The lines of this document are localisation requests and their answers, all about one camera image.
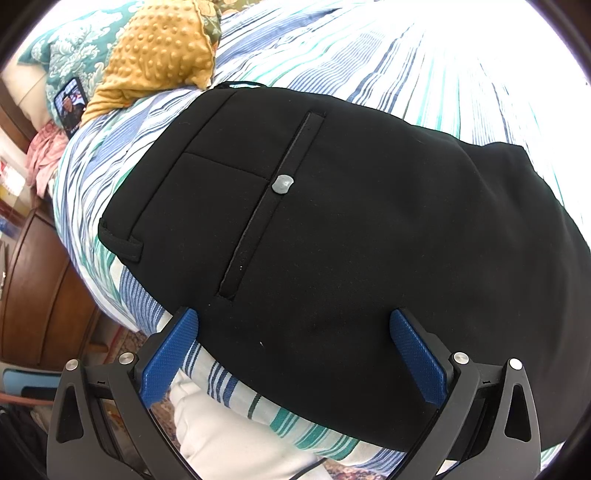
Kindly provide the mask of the black pants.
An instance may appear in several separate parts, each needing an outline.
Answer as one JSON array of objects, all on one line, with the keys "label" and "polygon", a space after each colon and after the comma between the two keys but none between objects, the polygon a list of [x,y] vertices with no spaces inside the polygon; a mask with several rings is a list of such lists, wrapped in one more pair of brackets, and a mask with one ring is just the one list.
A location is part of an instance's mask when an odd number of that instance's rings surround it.
[{"label": "black pants", "polygon": [[337,98],[199,95],[109,201],[100,241],[204,349],[312,422],[406,450],[426,403],[390,334],[520,359],[544,447],[590,400],[590,250],[525,150]]}]

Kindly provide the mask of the brown wooden nightstand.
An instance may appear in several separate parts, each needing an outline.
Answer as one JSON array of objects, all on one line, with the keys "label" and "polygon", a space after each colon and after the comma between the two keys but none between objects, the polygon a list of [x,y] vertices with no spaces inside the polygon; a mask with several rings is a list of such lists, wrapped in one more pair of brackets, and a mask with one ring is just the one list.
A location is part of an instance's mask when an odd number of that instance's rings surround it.
[{"label": "brown wooden nightstand", "polygon": [[86,353],[100,311],[53,220],[31,210],[10,257],[1,299],[1,360],[59,371]]}]

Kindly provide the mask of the pink cloth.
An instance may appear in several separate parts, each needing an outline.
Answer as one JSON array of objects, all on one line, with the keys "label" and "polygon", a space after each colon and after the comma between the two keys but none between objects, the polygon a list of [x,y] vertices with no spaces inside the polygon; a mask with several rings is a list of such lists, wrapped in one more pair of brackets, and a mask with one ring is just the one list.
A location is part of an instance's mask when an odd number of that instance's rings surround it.
[{"label": "pink cloth", "polygon": [[35,188],[38,197],[45,197],[67,143],[67,135],[53,120],[31,140],[26,154],[27,185]]}]

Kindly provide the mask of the smartphone on bed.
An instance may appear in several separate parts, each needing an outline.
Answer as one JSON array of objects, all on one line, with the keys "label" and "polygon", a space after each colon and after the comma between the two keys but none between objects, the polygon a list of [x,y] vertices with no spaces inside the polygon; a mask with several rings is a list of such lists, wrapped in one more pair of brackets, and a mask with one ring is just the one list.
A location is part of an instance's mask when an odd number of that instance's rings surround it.
[{"label": "smartphone on bed", "polygon": [[87,106],[87,99],[78,77],[70,79],[55,95],[53,105],[58,122],[68,138],[78,131],[82,115]]}]

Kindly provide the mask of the striped blue green bedsheet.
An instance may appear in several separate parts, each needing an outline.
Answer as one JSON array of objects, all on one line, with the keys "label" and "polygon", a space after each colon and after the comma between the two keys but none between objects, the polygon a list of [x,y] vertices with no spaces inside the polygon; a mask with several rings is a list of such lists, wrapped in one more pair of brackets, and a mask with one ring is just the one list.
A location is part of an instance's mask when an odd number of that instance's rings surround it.
[{"label": "striped blue green bedsheet", "polygon": [[[567,156],[583,129],[563,134],[523,98],[543,78],[525,72],[512,85],[486,59],[486,46],[450,3],[404,1],[264,1],[222,23],[216,88],[280,88],[327,95],[443,132],[477,146],[523,148],[560,199]],[[162,307],[99,238],[100,219],[117,188],[164,130],[201,94],[165,91],[90,121],[70,141],[53,190],[58,234],[97,303],[147,335],[174,311]],[[394,450],[305,419],[235,378],[193,341],[179,372],[245,419],[298,450],[381,474],[406,450]]]}]

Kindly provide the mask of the teal patterned pillow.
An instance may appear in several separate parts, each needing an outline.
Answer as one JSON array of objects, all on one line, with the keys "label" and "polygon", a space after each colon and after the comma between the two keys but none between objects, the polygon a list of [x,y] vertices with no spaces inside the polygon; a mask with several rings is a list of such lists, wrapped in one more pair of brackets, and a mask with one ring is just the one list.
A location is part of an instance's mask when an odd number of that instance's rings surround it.
[{"label": "teal patterned pillow", "polygon": [[141,5],[140,1],[94,3],[77,18],[71,16],[73,9],[68,8],[61,24],[32,40],[20,54],[20,64],[44,70],[46,104],[56,125],[61,124],[61,105],[55,102],[61,89],[76,78],[85,97],[92,97],[113,46]]}]

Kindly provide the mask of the mustard dotted pillow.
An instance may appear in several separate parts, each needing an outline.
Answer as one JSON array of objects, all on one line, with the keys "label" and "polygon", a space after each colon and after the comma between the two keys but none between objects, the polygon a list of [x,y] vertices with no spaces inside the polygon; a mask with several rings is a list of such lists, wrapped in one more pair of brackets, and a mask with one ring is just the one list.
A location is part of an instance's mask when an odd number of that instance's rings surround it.
[{"label": "mustard dotted pillow", "polygon": [[194,1],[146,1],[113,46],[84,124],[156,92],[211,86],[215,51]]}]

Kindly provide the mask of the orange floral blanket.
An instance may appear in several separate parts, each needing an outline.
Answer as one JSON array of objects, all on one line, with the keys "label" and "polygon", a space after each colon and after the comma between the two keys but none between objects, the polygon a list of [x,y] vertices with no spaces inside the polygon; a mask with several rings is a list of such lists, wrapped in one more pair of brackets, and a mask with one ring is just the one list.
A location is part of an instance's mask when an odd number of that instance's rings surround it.
[{"label": "orange floral blanket", "polygon": [[221,19],[259,3],[259,0],[197,0],[195,6],[202,19],[204,32],[216,48],[221,41]]}]

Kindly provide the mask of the white bed frame base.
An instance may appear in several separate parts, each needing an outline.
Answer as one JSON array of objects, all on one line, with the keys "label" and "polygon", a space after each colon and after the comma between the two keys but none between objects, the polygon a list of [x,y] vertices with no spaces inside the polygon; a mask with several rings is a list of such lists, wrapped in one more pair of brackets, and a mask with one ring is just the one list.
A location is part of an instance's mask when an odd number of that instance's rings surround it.
[{"label": "white bed frame base", "polygon": [[203,479],[290,479],[318,461],[211,399],[183,372],[174,377],[169,399],[179,451]]}]

